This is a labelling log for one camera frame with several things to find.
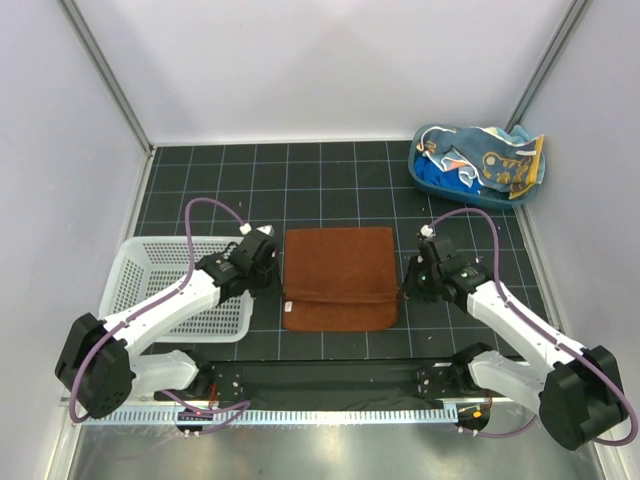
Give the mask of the brown towel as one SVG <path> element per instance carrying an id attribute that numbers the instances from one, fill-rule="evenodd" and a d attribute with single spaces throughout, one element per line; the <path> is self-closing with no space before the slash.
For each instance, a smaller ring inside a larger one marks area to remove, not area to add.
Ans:
<path id="1" fill-rule="evenodd" d="M 295 332 L 389 329 L 398 319 L 396 274 L 389 227 L 290 230 L 283 327 Z"/>

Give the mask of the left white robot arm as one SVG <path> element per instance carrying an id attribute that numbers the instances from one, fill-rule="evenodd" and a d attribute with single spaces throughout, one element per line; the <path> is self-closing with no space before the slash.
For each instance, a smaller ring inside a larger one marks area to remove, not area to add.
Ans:
<path id="1" fill-rule="evenodd" d="M 78 317 L 54 369 L 70 393 L 70 418 L 100 419 L 131 397 L 160 391 L 206 397 L 212 377 L 205 360 L 190 351 L 145 351 L 183 321 L 230 299 L 281 293 L 278 250 L 271 227 L 253 229 L 228 253 L 191 258 L 183 277 L 141 303 L 103 319 Z"/>

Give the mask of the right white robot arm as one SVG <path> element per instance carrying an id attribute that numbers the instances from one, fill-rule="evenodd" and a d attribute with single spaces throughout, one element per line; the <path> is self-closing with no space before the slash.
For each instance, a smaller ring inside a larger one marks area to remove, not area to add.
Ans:
<path id="1" fill-rule="evenodd" d="M 408 301 L 443 300 L 482 322 L 523 358 L 512 361 L 485 343 L 455 353 L 447 369 L 423 383 L 463 396 L 490 390 L 541 421 L 562 447 L 575 450 L 630 417 L 615 356 L 554 329 L 515 298 L 493 273 L 465 259 L 446 236 L 420 236 L 398 293 Z"/>

